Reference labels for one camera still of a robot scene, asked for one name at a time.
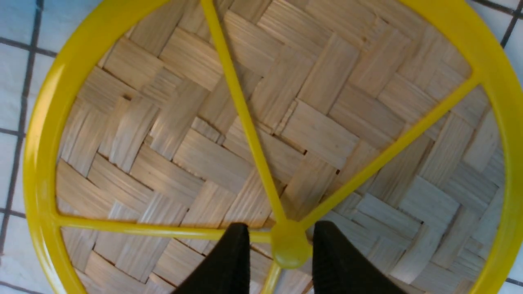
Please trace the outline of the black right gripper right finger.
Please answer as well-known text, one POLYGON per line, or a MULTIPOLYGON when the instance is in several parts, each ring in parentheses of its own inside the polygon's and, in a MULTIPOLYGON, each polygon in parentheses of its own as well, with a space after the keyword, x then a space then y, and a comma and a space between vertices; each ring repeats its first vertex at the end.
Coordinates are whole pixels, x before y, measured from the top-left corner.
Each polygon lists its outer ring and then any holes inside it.
POLYGON ((316 294, 403 294, 331 221, 316 222, 312 280, 316 294))

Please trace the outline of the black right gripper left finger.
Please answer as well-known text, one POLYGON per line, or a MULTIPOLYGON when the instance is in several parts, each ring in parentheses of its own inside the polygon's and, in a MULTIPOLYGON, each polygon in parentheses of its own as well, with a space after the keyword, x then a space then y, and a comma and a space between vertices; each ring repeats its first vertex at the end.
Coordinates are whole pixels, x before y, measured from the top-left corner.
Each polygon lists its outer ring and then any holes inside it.
POLYGON ((250 235, 244 223, 232 223, 175 294, 248 294, 250 235))

